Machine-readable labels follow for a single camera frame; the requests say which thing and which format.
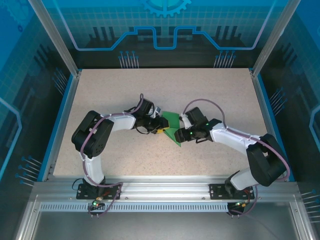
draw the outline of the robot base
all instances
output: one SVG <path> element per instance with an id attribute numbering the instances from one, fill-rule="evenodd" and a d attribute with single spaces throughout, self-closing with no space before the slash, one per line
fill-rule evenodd
<path id="1" fill-rule="evenodd" d="M 114 186 L 114 187 L 92 186 L 91 184 L 83 180 L 83 183 L 79 184 L 78 186 L 76 199 L 95 200 L 97 197 L 103 197 L 103 200 L 113 200 L 115 195 L 117 194 L 118 189 L 119 189 L 119 186 Z M 116 200 L 120 199 L 120 195 L 121 195 L 121 192 L 116 197 Z"/>
<path id="2" fill-rule="evenodd" d="M 236 191 L 230 195 L 226 190 L 226 185 L 222 184 L 209 184 L 209 192 L 211 200 L 254 200 L 255 194 L 253 187 L 246 187 L 241 191 Z"/>

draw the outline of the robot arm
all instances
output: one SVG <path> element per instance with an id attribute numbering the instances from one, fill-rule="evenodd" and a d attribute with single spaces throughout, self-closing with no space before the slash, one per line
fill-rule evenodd
<path id="1" fill-rule="evenodd" d="M 86 143 L 83 150 L 83 154 L 85 156 L 85 167 L 88 172 L 88 176 L 95 183 L 103 184 L 104 182 L 105 176 L 101 167 L 101 153 L 105 149 L 109 136 L 112 132 L 144 127 L 148 133 L 156 134 L 158 130 L 163 130 L 169 127 L 168 121 L 160 115 L 161 109 L 159 107 L 155 107 L 151 101 L 143 99 L 138 111 L 128 114 L 134 108 L 135 107 L 132 107 L 125 111 L 126 114 L 111 114 L 107 119 L 104 119 Z M 89 111 L 84 117 L 71 139 L 78 152 L 81 151 L 81 147 L 92 128 L 103 117 L 104 116 L 95 111 Z M 93 185 L 92 182 L 88 180 L 87 176 L 85 176 L 84 179 L 87 183 Z"/>
<path id="2" fill-rule="evenodd" d="M 285 165 L 273 152 L 254 140 L 265 142 L 284 157 L 276 139 L 270 134 L 251 135 L 227 127 L 217 119 L 208 121 L 198 107 L 182 114 L 180 119 L 184 128 L 175 133 L 177 142 L 211 141 L 227 145 L 247 156 L 249 168 L 234 173 L 225 181 L 226 190 L 230 195 L 257 184 L 267 187 L 286 171 Z"/>

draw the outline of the green cloth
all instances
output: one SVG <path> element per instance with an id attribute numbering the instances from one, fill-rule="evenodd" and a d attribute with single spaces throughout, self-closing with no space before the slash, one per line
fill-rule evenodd
<path id="1" fill-rule="evenodd" d="M 179 147 L 181 143 L 176 141 L 175 132 L 180 128 L 179 114 L 175 112 L 163 111 L 162 117 L 168 120 L 169 128 L 164 130 L 164 133 L 173 140 Z"/>

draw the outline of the speckled work surface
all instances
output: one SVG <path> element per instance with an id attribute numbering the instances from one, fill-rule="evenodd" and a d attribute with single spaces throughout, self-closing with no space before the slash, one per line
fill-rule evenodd
<path id="1" fill-rule="evenodd" d="M 56 177 L 83 175 L 82 161 L 71 142 L 88 111 L 118 113 L 136 106 L 139 94 L 164 111 L 181 113 L 194 99 L 218 103 L 230 127 L 264 135 L 266 126 L 249 70 L 244 69 L 85 69 L 54 169 Z M 194 103 L 210 120 L 222 119 L 215 106 Z M 142 135 L 136 130 L 110 135 L 101 155 L 108 176 L 231 175 L 249 166 L 241 153 L 220 143 L 194 141 L 177 146 L 165 134 Z"/>

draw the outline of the circuit pattern graphic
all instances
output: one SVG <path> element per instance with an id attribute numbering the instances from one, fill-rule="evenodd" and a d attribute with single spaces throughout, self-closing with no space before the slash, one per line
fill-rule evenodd
<path id="1" fill-rule="evenodd" d="M 18 23 L 18 30 L 23 31 L 22 25 L 28 19 L 29 6 L 27 0 L 0 0 L 0 7 L 6 8 L 10 16 Z"/>
<path id="2" fill-rule="evenodd" d="M 190 4 L 191 0 L 141 0 L 141 2 L 144 9 L 149 10 L 151 14 L 166 18 L 168 15 L 173 17 L 174 14 L 180 14 L 181 10 L 187 9 L 187 4 Z"/>

